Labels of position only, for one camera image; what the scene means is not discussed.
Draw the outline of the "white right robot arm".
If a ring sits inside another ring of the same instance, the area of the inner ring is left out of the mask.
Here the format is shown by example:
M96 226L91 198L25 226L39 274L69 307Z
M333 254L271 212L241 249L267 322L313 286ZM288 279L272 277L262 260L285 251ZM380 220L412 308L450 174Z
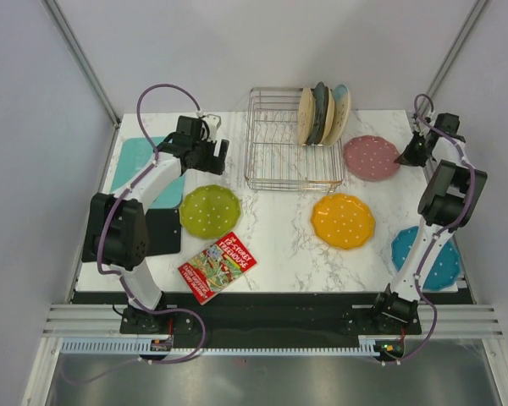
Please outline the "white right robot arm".
M467 157L465 139L458 135L458 116L440 113L433 123L419 115L415 119L417 124L428 127L428 133L423 135L415 129L396 162L409 167L425 166L439 140L448 142L456 154L439 161L418 205L420 223L409 253L398 274L375 300L370 319L373 327L383 333L407 327L417 319L428 274L455 231L470 220L488 178Z

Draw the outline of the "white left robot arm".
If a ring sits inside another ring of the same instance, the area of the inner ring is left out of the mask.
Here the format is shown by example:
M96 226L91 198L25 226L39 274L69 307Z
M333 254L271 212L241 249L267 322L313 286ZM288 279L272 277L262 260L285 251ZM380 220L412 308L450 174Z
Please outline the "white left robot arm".
M139 172L112 194L91 198L85 249L95 256L100 274L119 279L130 306L141 310L139 321L149 332L165 329L169 313L159 306L163 292L146 263L146 213L185 172L224 172L229 142L217 141L220 126L221 118L215 114L180 116L175 131L160 144L146 137L152 156Z

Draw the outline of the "pink polka dot plate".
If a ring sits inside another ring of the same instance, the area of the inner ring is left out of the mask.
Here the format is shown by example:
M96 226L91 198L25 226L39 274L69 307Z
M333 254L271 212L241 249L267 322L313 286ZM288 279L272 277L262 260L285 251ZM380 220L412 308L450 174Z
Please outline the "pink polka dot plate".
M396 146L375 135L357 136L343 147L347 170L357 178L378 182L391 178L400 169Z

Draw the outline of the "green polka dot plate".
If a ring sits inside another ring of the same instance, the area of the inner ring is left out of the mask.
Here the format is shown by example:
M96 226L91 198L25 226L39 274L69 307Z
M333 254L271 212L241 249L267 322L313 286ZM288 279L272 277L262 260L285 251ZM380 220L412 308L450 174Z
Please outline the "green polka dot plate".
M231 189L217 184L196 188L179 206L180 224L199 239L221 238L235 228L240 217L240 199Z

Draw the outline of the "wire dish rack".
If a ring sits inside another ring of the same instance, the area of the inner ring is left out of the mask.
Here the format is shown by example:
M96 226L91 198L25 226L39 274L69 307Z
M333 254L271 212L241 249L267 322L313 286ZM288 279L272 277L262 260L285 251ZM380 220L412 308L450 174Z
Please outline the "wire dish rack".
M244 177L251 189L332 193L342 185L341 142L298 144L300 99L300 88L251 88L244 160Z

